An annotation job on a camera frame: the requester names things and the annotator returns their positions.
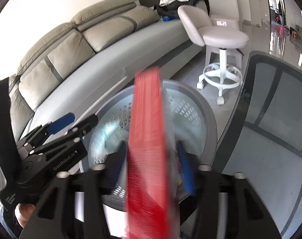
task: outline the door frame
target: door frame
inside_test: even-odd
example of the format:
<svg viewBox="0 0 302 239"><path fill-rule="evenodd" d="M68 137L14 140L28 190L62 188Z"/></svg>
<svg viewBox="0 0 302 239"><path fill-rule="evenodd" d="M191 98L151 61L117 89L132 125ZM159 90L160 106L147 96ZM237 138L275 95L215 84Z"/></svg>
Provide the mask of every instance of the door frame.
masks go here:
<svg viewBox="0 0 302 239"><path fill-rule="evenodd" d="M271 8L269 6L269 0L268 1L268 8L269 8L269 15L270 15L270 24L272 24L272 17L271 17ZM286 25L286 4L285 4L285 0L283 0L283 3L284 3L284 15L283 15L283 20L284 20L284 26Z"/></svg>

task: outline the laundry basket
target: laundry basket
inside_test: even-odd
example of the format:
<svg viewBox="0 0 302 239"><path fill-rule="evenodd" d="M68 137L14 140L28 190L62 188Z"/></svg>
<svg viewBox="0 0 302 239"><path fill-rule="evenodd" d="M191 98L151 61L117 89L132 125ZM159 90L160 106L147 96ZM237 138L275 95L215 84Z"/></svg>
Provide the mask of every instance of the laundry basket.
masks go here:
<svg viewBox="0 0 302 239"><path fill-rule="evenodd" d="M97 112L99 123L84 137L88 156L80 162L84 172L93 164L101 164L109 153L115 152L117 142L129 135L133 86L107 101ZM170 121L175 140L182 140L186 151L198 156L201 164L211 165L217 147L217 128L213 111L204 97L179 82L163 81L163 106ZM178 186L177 198L185 199L188 193ZM104 204L123 211L126 197L126 163L123 165L116 189L104 196Z"/></svg>

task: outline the blue tab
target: blue tab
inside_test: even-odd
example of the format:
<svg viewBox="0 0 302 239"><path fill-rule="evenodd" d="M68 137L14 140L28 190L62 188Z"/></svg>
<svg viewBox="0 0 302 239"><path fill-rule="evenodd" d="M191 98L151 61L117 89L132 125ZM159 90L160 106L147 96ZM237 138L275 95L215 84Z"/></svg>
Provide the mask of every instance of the blue tab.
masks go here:
<svg viewBox="0 0 302 239"><path fill-rule="evenodd" d="M60 130L64 129L75 120L75 115L73 113L68 113L60 119L56 120L54 123L51 123L48 128L49 134L57 134Z"/></svg>
<svg viewBox="0 0 302 239"><path fill-rule="evenodd" d="M195 181L194 181L194 173L191 168L191 165L187 159L186 151L183 147L182 142L177 141L176 149L179 156L181 169L182 169L182 177L183 177L183 188L188 191L191 195L195 195Z"/></svg>

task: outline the stool column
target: stool column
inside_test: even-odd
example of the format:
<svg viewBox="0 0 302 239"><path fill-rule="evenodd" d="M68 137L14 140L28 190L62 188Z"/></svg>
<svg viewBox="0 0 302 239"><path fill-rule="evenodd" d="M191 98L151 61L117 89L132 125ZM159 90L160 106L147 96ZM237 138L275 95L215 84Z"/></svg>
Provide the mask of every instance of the stool column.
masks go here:
<svg viewBox="0 0 302 239"><path fill-rule="evenodd" d="M219 68L222 71L225 71L226 70L226 64L227 64L226 49L220 48L219 49Z"/></svg>

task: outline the beige leather sofa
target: beige leather sofa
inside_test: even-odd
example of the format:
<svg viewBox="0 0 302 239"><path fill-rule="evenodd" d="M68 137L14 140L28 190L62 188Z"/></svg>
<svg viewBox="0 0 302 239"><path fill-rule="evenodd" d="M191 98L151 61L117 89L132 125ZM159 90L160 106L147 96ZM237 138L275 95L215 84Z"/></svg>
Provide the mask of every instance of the beige leather sofa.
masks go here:
<svg viewBox="0 0 302 239"><path fill-rule="evenodd" d="M10 77L15 140L68 112L90 113L154 63L169 78L201 49L179 20L136 0L105 0L43 36Z"/></svg>

